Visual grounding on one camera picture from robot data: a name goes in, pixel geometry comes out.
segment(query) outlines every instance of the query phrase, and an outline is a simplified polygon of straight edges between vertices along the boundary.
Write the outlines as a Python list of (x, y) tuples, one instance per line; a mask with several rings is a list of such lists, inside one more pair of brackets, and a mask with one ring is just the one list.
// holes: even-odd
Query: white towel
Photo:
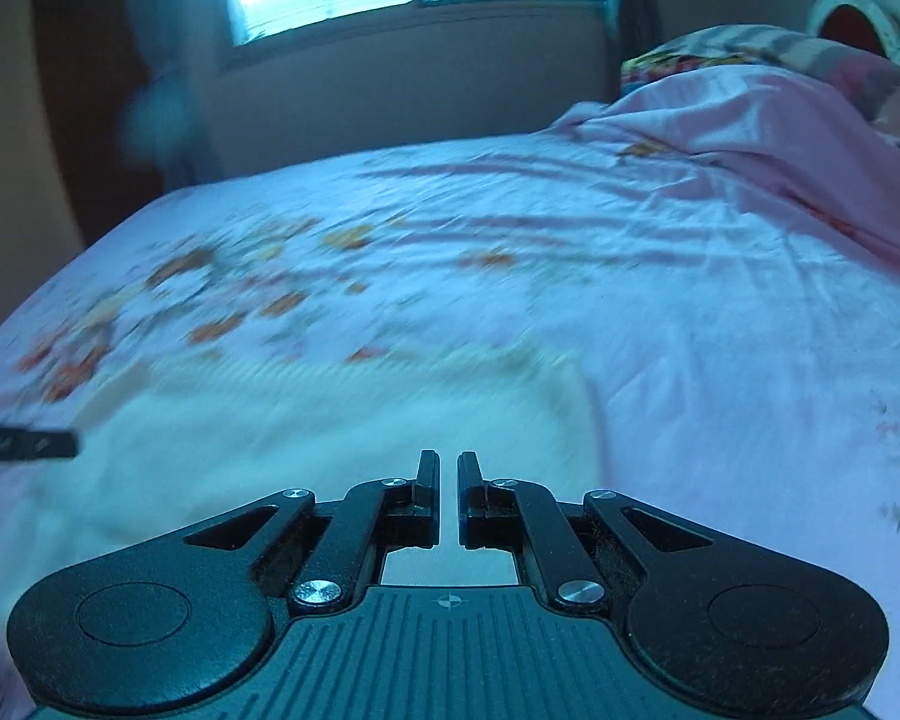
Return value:
[(20, 596), (56, 570), (285, 488), (336, 500), (413, 478), (423, 449), (442, 458), (440, 546), (390, 555), (384, 581), (513, 584), (509, 555), (458, 546), (458, 454), (558, 500), (602, 480), (578, 367), (525, 346), (333, 367), (137, 362), (96, 387), (74, 426), (80, 456), (36, 471), (0, 534), (0, 641)]

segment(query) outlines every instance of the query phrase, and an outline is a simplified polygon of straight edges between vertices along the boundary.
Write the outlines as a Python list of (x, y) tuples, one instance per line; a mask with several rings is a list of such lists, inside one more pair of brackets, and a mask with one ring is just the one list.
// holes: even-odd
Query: round pad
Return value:
[(154, 644), (179, 631), (189, 616), (190, 602), (183, 593), (147, 581), (97, 590), (77, 608), (84, 634), (115, 647)]
[(729, 640), (748, 647), (796, 647), (816, 634), (820, 613), (797, 592), (773, 584), (725, 590), (710, 603), (710, 622)]

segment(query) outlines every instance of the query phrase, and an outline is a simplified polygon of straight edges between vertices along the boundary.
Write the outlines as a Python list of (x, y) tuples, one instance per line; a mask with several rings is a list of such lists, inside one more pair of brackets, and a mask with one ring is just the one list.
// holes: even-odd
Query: pink blanket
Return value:
[[(580, 356), (612, 487), (874, 595), (868, 706), (900, 720), (900, 151), (787, 71), (165, 197), (0, 329), (0, 419), (66, 424), (102, 370), (194, 346), (359, 365), (523, 335)], [(28, 471), (0, 469), (0, 521)]]

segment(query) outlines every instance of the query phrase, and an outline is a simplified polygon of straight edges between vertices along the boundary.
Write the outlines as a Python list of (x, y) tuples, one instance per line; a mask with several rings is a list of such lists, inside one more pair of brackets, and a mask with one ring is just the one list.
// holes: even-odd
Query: pillowcase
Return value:
[(832, 86), (900, 148), (900, 66), (842, 43), (779, 26), (711, 26), (623, 65), (623, 93), (667, 76), (728, 64), (769, 65)]

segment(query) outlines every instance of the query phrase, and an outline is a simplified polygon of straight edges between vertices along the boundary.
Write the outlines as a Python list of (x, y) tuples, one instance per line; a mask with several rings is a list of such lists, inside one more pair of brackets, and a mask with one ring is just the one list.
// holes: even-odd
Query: metal screw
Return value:
[(341, 586), (336, 581), (313, 579), (298, 584), (293, 588), (293, 597), (302, 604), (322, 607), (331, 604), (343, 595)]
[(574, 579), (564, 581), (557, 589), (557, 595), (566, 604), (590, 605), (600, 602), (605, 592), (595, 581)]

